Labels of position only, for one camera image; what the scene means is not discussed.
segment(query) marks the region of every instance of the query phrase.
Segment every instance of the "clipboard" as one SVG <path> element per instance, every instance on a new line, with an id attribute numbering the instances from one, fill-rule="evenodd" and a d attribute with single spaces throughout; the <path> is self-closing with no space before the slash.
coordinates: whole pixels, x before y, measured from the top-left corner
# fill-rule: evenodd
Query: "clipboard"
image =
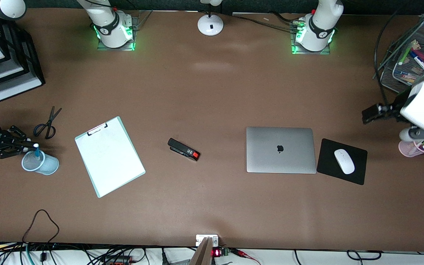
<path id="1" fill-rule="evenodd" d="M 119 116 L 74 138 L 98 198 L 145 174 Z"/>

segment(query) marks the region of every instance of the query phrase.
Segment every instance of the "red wire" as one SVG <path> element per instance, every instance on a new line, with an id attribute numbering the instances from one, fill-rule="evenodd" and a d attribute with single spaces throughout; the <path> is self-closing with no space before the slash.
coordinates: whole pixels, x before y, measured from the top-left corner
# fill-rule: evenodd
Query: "red wire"
<path id="1" fill-rule="evenodd" d="M 253 258 L 253 257 L 251 257 L 249 255 L 247 255 L 246 258 L 252 259 L 252 260 L 256 261 L 259 265 L 261 265 L 261 262 L 259 262 L 257 259 L 255 259 L 255 258 Z"/>
<path id="2" fill-rule="evenodd" d="M 243 257 L 243 258 L 249 258 L 249 259 L 251 259 L 251 260 L 256 261 L 259 265 L 261 265 L 261 262 L 259 262 L 259 261 L 258 261 L 257 259 L 255 259 L 255 258 L 251 257 L 250 255 L 248 255 L 248 254 L 244 253 L 243 251 L 239 250 L 238 252 L 239 252 L 239 253 L 238 253 L 238 255 L 240 255 L 241 257 Z"/>

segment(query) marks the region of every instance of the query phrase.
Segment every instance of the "white floor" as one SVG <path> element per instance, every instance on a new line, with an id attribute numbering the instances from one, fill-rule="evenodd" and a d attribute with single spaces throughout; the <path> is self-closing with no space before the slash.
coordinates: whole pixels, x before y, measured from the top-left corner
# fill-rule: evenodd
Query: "white floor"
<path id="1" fill-rule="evenodd" d="M 292 250 L 243 250 L 248 255 L 256 258 L 261 265 L 298 265 L 296 257 Z M 89 251 L 93 255 L 101 255 L 106 250 Z M 192 258 L 194 252 L 188 248 L 166 248 L 166 256 L 170 263 L 179 262 Z M 41 265 L 39 262 L 40 251 L 30 252 L 35 265 Z M 87 265 L 89 259 L 83 251 L 79 250 L 57 250 L 53 251 L 54 259 L 57 265 Z M 161 249 L 147 248 L 150 265 L 161 265 Z M 309 251 L 299 250 L 297 252 L 302 265 L 360 265 L 359 261 L 351 260 L 343 251 Z M 373 258 L 377 254 L 360 252 L 362 258 Z M 143 256 L 143 250 L 136 249 L 131 253 L 134 260 L 138 260 Z M 25 252 L 22 252 L 23 265 L 30 265 Z M 217 265 L 223 265 L 233 262 L 231 265 L 258 265 L 253 260 L 239 258 L 230 254 L 225 257 L 215 259 Z M 6 260 L 4 265 L 20 265 L 19 253 L 13 253 Z M 148 265 L 147 259 L 136 263 L 137 265 Z M 382 257 L 376 261 L 363 261 L 364 265 L 424 265 L 424 255 L 419 254 L 399 254 L 399 253 L 383 253 Z M 47 252 L 47 260 L 44 265 L 54 265 L 52 257 Z"/>

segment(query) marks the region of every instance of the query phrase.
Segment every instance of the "brown desk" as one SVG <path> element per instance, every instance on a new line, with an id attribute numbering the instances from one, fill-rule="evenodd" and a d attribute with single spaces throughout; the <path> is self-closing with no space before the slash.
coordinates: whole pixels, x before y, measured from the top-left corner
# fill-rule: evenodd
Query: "brown desk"
<path id="1" fill-rule="evenodd" d="M 205 37 L 201 15 L 155 12 L 136 51 L 98 52 L 84 10 L 27 12 L 19 24 L 47 84 L 1 102 L 0 124 L 29 134 L 62 107 L 56 136 L 40 140 L 60 168 L 42 176 L 25 172 L 21 157 L 0 160 L 0 240 L 20 240 L 45 208 L 59 242 L 192 245 L 197 233 L 217 233 L 234 247 L 424 251 L 424 156 L 399 153 L 406 124 L 361 122 L 362 109 L 381 101 L 372 53 L 387 17 L 343 17 L 332 55 L 296 56 L 287 33 L 237 18 Z M 397 18 L 381 53 L 416 20 Z M 146 174 L 97 198 L 74 138 L 117 115 Z M 322 138 L 366 149 L 365 184 L 246 173 L 247 126 L 310 127 L 316 154 Z M 170 137 L 200 160 L 172 153 Z M 41 215 L 28 240 L 53 233 Z"/>

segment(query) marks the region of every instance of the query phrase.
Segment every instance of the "mesh pen holder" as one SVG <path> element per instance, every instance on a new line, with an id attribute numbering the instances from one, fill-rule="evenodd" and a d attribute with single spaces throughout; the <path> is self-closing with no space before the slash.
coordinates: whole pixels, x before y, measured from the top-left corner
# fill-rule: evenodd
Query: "mesh pen holder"
<path id="1" fill-rule="evenodd" d="M 43 151 L 39 151 L 40 156 L 35 156 L 34 151 L 29 151 L 22 158 L 22 168 L 26 171 L 35 171 L 42 175 L 51 175 L 60 166 L 59 160 L 53 156 L 46 155 Z"/>
<path id="2" fill-rule="evenodd" d="M 401 141 L 399 143 L 399 151 L 407 158 L 424 154 L 424 149 L 421 147 L 421 144 L 417 142 Z"/>

